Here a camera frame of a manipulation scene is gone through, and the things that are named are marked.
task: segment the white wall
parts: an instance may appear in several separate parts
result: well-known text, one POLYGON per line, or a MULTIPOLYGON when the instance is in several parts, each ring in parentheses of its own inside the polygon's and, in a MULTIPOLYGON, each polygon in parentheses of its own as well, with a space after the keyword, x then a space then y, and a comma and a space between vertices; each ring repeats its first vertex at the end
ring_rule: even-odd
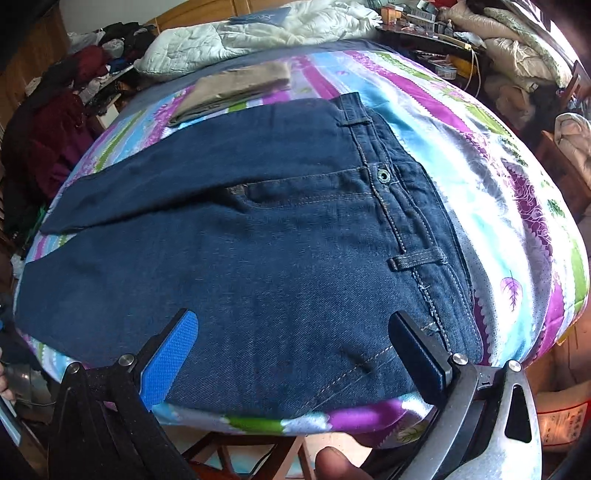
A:
POLYGON ((140 24, 184 0, 61 0, 66 31, 86 33, 116 22, 140 24))

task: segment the hand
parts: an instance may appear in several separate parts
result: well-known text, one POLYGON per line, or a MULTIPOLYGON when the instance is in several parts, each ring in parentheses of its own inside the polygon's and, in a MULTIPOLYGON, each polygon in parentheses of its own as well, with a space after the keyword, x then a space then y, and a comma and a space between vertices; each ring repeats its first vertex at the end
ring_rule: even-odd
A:
POLYGON ((319 480, 373 480, 334 447, 323 448, 316 455, 316 476, 319 480))
MULTIPOLYGON (((0 348, 0 358, 2 358, 2 349, 0 348)), ((14 392, 8 389, 8 380, 4 375, 4 365, 0 364, 0 395, 8 401, 16 400, 14 392)))

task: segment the blue denim jeans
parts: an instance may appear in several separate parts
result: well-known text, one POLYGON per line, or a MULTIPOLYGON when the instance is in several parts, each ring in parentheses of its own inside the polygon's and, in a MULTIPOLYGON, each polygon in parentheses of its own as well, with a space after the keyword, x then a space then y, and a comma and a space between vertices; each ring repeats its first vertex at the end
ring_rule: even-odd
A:
POLYGON ((17 325, 99 366, 194 311, 170 403, 280 419, 408 393, 396 310, 482 357, 441 200, 356 93, 187 127, 75 182, 42 231, 78 234, 26 266, 17 325))

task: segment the jeans button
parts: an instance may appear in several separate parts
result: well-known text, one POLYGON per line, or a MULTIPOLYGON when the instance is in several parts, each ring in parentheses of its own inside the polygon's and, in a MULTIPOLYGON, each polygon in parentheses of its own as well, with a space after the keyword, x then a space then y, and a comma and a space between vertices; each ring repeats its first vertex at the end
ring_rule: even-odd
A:
POLYGON ((378 180, 382 183, 389 183, 391 180, 390 172, 383 168, 378 170, 378 180))

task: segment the bed sheet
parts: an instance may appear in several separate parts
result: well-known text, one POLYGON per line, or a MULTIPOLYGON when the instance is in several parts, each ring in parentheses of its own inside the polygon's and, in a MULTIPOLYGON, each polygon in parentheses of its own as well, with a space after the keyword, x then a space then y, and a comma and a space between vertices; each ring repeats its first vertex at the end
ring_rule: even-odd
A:
MULTIPOLYGON (((169 128, 191 87, 134 112, 109 128, 75 168, 76 179, 113 165, 180 128, 217 115, 298 98, 360 92, 402 146, 433 179, 456 229, 474 287, 474 315, 484 364, 531 362, 565 332, 587 302, 585 248, 562 196, 525 145, 470 95, 391 52, 346 50, 303 54, 291 64, 289 90, 241 102, 169 128)), ((57 195, 53 205, 61 196, 57 195)), ((73 235, 38 235, 37 260, 73 235)), ((23 333, 44 369, 60 381, 74 361, 23 333)), ((309 434, 373 432, 366 442, 415 440, 430 406, 417 393, 371 406, 312 412, 297 419, 248 419, 160 404, 161 422, 221 432, 309 434)))

